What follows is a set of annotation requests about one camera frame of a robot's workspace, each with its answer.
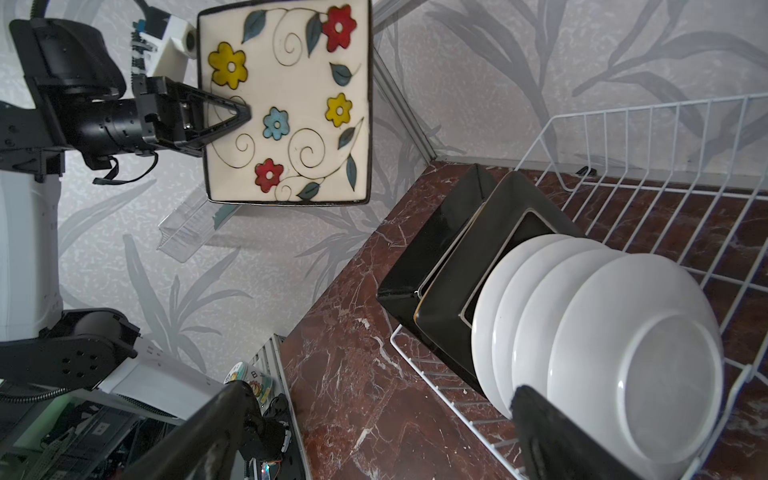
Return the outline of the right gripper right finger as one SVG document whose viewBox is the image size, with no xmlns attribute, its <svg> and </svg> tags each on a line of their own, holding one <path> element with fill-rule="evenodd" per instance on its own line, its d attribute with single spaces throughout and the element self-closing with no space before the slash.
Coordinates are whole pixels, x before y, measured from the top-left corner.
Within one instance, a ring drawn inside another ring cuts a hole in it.
<svg viewBox="0 0 768 480">
<path fill-rule="evenodd" d="M 637 477 L 532 387 L 516 389 L 511 410 L 528 478 Z"/>
</svg>

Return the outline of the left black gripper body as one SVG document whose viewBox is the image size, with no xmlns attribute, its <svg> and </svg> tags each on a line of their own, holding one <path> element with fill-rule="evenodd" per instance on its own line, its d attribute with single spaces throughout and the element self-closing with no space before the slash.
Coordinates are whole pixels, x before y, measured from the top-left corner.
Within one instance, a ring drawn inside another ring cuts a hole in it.
<svg viewBox="0 0 768 480">
<path fill-rule="evenodd" d="M 98 158 L 176 151 L 182 86 L 168 77 L 141 76 L 137 96 L 119 99 L 106 87 L 58 85 L 56 147 Z"/>
</svg>

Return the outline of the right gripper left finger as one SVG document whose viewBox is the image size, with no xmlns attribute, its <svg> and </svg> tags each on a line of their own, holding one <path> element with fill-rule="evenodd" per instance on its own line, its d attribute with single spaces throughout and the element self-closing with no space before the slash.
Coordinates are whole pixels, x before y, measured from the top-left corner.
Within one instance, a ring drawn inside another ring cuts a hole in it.
<svg viewBox="0 0 768 480">
<path fill-rule="evenodd" d="M 122 479 L 228 479 L 236 454 L 253 440 L 259 408 L 243 381 L 223 389 L 121 475 Z"/>
</svg>

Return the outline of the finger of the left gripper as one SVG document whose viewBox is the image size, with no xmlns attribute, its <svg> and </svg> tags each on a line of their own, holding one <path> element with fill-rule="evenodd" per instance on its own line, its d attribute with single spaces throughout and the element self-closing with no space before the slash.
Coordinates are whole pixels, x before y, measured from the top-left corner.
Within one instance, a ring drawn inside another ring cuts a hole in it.
<svg viewBox="0 0 768 480">
<path fill-rule="evenodd" d="M 207 145 L 234 132 L 251 119 L 243 100 L 233 100 L 192 86 L 175 85 L 173 149 L 191 156 L 203 155 Z"/>
</svg>

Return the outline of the black square floral plate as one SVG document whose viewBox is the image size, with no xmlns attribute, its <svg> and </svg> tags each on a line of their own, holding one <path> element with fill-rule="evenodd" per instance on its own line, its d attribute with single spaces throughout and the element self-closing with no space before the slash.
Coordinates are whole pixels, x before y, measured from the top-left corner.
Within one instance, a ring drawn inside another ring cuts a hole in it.
<svg viewBox="0 0 768 480">
<path fill-rule="evenodd" d="M 414 314 L 433 270 L 497 184 L 488 170 L 471 165 L 452 184 L 442 202 L 385 276 L 376 297 L 387 312 L 412 335 L 429 339 L 417 327 Z"/>
<path fill-rule="evenodd" d="M 372 10 L 369 1 L 242 1 L 199 13 L 199 87 L 251 112 L 205 149 L 211 201 L 369 200 Z"/>
</svg>

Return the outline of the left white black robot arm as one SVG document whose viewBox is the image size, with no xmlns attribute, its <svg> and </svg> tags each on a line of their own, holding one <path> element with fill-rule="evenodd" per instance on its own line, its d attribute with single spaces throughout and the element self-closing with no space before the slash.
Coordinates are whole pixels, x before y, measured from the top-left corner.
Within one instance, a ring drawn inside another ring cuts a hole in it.
<svg viewBox="0 0 768 480">
<path fill-rule="evenodd" d="M 221 384 L 167 357 L 112 308 L 67 310 L 59 284 L 57 209 L 65 155 L 76 151 L 95 183 L 119 184 L 123 154 L 199 157 L 244 125 L 247 105 L 187 85 L 199 41 L 187 21 L 139 3 L 132 63 L 123 74 L 99 30 L 32 4 L 9 31 L 34 105 L 1 107 L 1 381 L 46 402 L 98 390 L 182 420 Z"/>
</svg>

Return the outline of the white round plate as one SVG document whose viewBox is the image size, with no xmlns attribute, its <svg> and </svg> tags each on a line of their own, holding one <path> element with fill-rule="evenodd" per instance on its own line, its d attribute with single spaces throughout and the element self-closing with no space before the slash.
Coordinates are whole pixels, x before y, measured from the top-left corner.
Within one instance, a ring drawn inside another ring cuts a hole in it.
<svg viewBox="0 0 768 480">
<path fill-rule="evenodd" d="M 580 287 L 553 343 L 547 399 L 643 479 L 678 479 L 712 432 L 723 346 L 698 282 L 629 254 Z"/>
<path fill-rule="evenodd" d="M 569 237 L 549 244 L 531 255 L 509 281 L 496 312 L 492 336 L 492 365 L 497 388 L 511 410 L 516 388 L 511 379 L 513 350 L 520 318 L 536 286 L 559 262 L 588 250 L 607 248 L 587 238 Z"/>
<path fill-rule="evenodd" d="M 490 268 L 490 273 L 478 296 L 471 328 L 472 360 L 483 394 L 507 419 L 512 418 L 511 410 L 501 399 L 492 365 L 492 336 L 496 312 L 509 281 L 520 266 L 541 248 L 565 239 L 569 239 L 569 236 L 546 234 L 526 240 L 514 247 L 510 252 L 502 255 L 500 260 Z"/>
<path fill-rule="evenodd" d="M 547 394 L 550 357 L 567 307 L 590 276 L 624 255 L 611 248 L 579 252 L 556 264 L 543 277 L 531 294 L 517 329 L 511 373 L 514 388 L 529 386 Z"/>
</svg>

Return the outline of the aluminium mounting rail base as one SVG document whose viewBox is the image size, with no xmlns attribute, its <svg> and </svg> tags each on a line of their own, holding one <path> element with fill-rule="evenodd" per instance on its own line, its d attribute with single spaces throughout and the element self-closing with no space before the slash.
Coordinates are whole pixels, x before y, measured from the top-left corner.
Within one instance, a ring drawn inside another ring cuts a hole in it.
<svg viewBox="0 0 768 480">
<path fill-rule="evenodd" d="M 180 419 L 181 425 L 226 385 L 142 337 L 126 344 L 95 335 L 4 342 L 1 377 L 12 384 L 43 387 L 49 393 L 98 390 L 126 397 Z M 297 445 L 300 437 L 287 397 L 280 394 L 272 399 L 265 413 L 259 404 L 258 408 L 255 437 L 236 454 L 231 474 L 237 459 L 243 459 L 251 479 L 260 478 L 263 465 L 269 463 L 278 466 L 280 479 L 305 478 Z"/>
</svg>

